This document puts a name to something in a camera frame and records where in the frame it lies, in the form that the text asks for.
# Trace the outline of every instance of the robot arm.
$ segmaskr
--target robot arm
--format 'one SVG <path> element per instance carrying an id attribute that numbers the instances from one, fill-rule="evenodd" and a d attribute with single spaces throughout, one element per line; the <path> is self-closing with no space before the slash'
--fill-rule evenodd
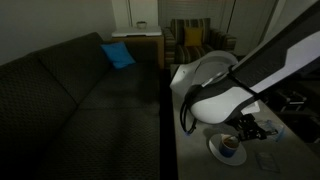
<path id="1" fill-rule="evenodd" d="M 180 65 L 170 88 L 198 120 L 217 124 L 241 113 L 259 93 L 320 58 L 320 3 L 315 3 L 244 60 L 213 51 Z"/>

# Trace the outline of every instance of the white saucer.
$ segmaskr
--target white saucer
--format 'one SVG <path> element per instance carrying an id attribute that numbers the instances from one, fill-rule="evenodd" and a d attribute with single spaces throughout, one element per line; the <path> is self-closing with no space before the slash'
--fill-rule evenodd
<path id="1" fill-rule="evenodd" d="M 220 151 L 219 151 L 220 141 L 221 141 L 221 134 L 213 135 L 209 141 L 210 150 L 217 159 L 231 166 L 238 166 L 243 164 L 246 161 L 247 153 L 244 147 L 242 146 L 241 142 L 239 144 L 237 151 L 234 153 L 234 155 L 232 157 L 227 158 L 227 157 L 224 157 L 222 154 L 220 154 Z"/>

